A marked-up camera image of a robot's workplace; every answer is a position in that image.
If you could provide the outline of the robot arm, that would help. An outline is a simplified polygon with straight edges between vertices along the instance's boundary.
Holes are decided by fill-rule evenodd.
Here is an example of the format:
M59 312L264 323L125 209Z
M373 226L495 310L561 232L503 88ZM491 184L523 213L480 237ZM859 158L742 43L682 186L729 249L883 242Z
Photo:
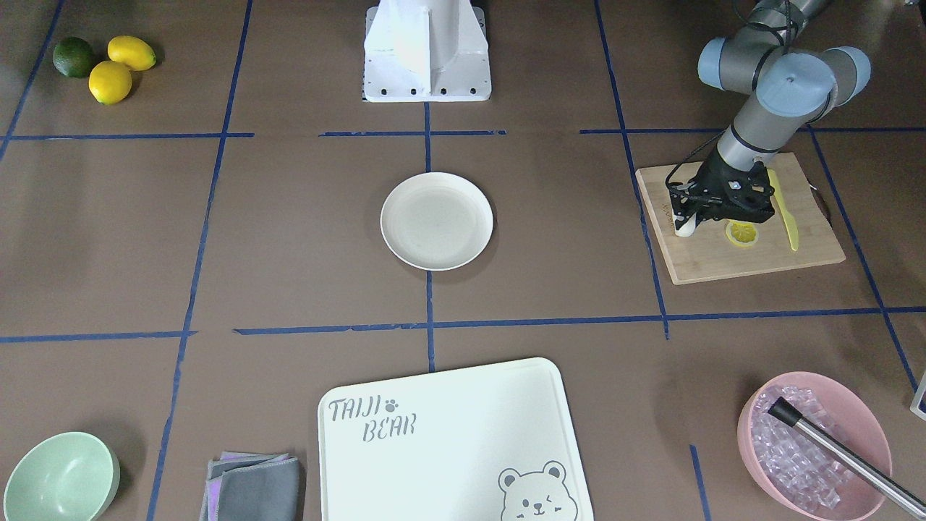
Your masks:
M691 179L666 178L678 237L694 234L704 221L761 224L773 218L771 161L801 127L867 87L871 62L863 51L794 46L826 7L825 1L760 1L735 36L713 39L702 50L701 82L743 93L747 101Z

